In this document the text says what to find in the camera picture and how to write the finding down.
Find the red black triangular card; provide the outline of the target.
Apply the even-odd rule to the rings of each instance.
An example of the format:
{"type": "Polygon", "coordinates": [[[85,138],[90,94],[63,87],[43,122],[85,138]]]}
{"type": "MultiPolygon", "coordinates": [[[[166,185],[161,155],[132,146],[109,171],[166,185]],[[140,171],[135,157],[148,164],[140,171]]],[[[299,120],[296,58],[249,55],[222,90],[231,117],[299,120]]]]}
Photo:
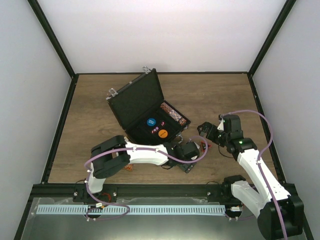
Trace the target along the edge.
{"type": "Polygon", "coordinates": [[[201,151],[202,151],[203,153],[206,151],[207,147],[206,147],[206,143],[205,143],[204,141],[201,141],[201,142],[200,142],[200,148],[201,148],[201,151]]]}

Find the orange big blind button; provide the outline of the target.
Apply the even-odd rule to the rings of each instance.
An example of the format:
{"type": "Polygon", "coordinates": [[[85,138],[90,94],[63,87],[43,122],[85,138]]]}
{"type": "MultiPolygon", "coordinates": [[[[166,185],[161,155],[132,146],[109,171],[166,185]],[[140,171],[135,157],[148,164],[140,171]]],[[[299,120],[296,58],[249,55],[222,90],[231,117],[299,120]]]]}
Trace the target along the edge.
{"type": "Polygon", "coordinates": [[[169,135],[168,131],[166,129],[161,129],[159,132],[158,132],[158,136],[162,139],[165,139],[167,138],[169,135]]]}

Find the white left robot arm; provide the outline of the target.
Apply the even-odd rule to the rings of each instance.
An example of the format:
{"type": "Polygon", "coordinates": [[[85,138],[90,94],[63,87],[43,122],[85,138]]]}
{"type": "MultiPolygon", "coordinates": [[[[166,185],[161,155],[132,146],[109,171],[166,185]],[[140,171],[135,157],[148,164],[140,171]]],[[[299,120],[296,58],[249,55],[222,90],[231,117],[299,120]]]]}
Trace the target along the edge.
{"type": "Polygon", "coordinates": [[[184,145],[170,142],[142,145],[130,142],[123,135],[116,135],[91,149],[90,159],[84,164],[88,172],[84,195],[89,201],[97,202],[102,196],[105,180],[128,165],[180,166],[188,173],[189,168],[199,161],[199,148],[191,140],[184,145]]]}

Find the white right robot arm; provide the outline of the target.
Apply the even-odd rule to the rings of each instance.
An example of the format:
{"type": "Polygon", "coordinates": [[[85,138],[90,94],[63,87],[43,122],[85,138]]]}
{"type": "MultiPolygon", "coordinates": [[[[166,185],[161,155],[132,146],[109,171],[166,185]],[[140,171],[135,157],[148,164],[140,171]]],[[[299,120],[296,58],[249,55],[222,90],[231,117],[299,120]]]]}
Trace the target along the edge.
{"type": "Polygon", "coordinates": [[[278,182],[253,140],[244,137],[236,112],[220,115],[219,125],[204,122],[197,131],[219,147],[226,147],[252,180],[250,186],[240,175],[226,177],[222,195],[229,202],[240,200],[251,211],[264,239],[286,240],[302,234],[304,204],[295,186],[286,188],[278,182]]]}

